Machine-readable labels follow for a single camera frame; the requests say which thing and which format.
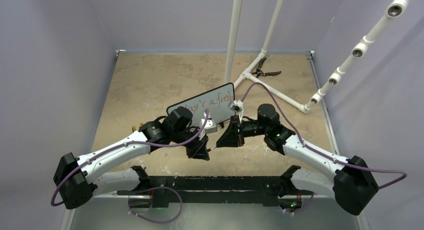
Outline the black-framed small whiteboard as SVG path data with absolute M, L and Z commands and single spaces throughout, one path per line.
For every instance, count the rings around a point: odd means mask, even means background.
M 206 91 L 194 97 L 183 100 L 169 106 L 166 110 L 170 114 L 178 107 L 184 107 L 192 113 L 192 125 L 198 126 L 203 118 L 205 110 L 209 110 L 209 118 L 216 123 L 228 120 L 234 112 L 229 109 L 229 104 L 235 99 L 233 83 L 226 83 L 212 90 Z

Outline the yellow-handled pliers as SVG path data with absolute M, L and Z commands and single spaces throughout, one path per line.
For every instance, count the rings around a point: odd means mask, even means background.
M 131 130 L 134 132 L 134 131 L 138 131 L 142 126 L 143 126 L 144 124 L 143 124 L 143 122 L 140 122 L 139 123 L 139 125 L 138 126 L 132 126 L 131 127 Z

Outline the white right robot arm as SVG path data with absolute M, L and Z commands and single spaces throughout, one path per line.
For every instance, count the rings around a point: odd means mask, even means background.
M 313 173 L 300 166 L 291 166 L 280 177 L 281 196 L 295 191 L 310 191 L 334 199 L 343 210 L 358 216 L 379 191 L 362 158 L 333 154 L 303 140 L 295 131 L 281 124 L 273 105 L 260 105 L 256 119 L 243 116 L 241 101 L 231 102 L 229 109 L 234 115 L 217 140 L 216 147 L 241 147 L 247 137 L 262 135 L 264 143 L 272 151 L 298 159 L 317 170 Z

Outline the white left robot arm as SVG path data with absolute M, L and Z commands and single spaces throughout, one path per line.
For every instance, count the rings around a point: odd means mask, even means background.
M 88 202 L 100 190 L 96 181 L 114 167 L 135 157 L 149 154 L 159 148 L 185 146 L 187 149 L 205 150 L 206 122 L 197 132 L 189 131 L 193 115 L 190 110 L 179 107 L 166 116 L 148 121 L 116 143 L 90 154 L 63 155 L 53 176 L 56 189 L 50 205 L 65 205 L 68 210 Z

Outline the aluminium frame rail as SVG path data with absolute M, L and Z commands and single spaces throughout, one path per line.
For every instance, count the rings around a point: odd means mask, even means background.
M 118 195 L 116 192 L 100 194 L 85 205 L 66 210 L 61 230 L 148 230 L 157 226 L 129 212 L 128 201 L 141 203 L 141 212 L 147 211 L 149 196 Z

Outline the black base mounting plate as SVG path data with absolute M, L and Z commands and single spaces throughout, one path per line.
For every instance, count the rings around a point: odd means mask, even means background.
M 120 190 L 118 195 L 149 196 L 148 207 L 167 208 L 171 203 L 190 204 L 261 204 L 296 211 L 311 195 L 294 188 L 288 176 L 297 167 L 289 168 L 282 176 L 148 176 L 139 166 L 141 176 L 134 190 Z M 129 201 L 135 209 L 141 203 Z

